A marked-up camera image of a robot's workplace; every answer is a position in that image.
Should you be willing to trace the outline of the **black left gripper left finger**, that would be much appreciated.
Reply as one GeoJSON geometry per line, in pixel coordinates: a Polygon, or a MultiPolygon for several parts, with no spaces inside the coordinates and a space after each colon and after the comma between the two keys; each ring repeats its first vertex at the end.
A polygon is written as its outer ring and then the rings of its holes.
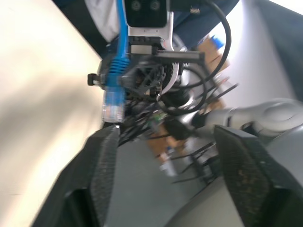
{"type": "Polygon", "coordinates": [[[111,200],[119,127],[109,126],[87,138],[82,150],[60,172],[34,227],[102,227],[111,200]]]}

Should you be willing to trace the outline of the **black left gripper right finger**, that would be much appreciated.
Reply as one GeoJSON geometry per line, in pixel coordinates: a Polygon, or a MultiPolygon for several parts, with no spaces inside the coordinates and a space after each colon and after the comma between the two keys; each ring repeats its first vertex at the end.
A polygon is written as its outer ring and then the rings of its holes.
{"type": "Polygon", "coordinates": [[[227,189],[246,227],[301,227],[303,187],[260,140],[227,126],[214,128],[227,189]]]}

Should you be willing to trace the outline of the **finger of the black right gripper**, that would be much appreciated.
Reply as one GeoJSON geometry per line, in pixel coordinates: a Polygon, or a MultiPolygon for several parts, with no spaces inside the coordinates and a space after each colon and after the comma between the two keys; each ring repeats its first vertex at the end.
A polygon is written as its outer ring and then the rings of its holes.
{"type": "Polygon", "coordinates": [[[158,50],[155,53],[155,60],[163,64],[173,63],[203,63],[205,54],[203,52],[188,51],[188,52],[176,52],[158,50]]]}
{"type": "Polygon", "coordinates": [[[88,86],[98,86],[102,90],[106,90],[107,74],[109,72],[109,60],[103,59],[100,61],[97,72],[87,75],[88,86]]]}

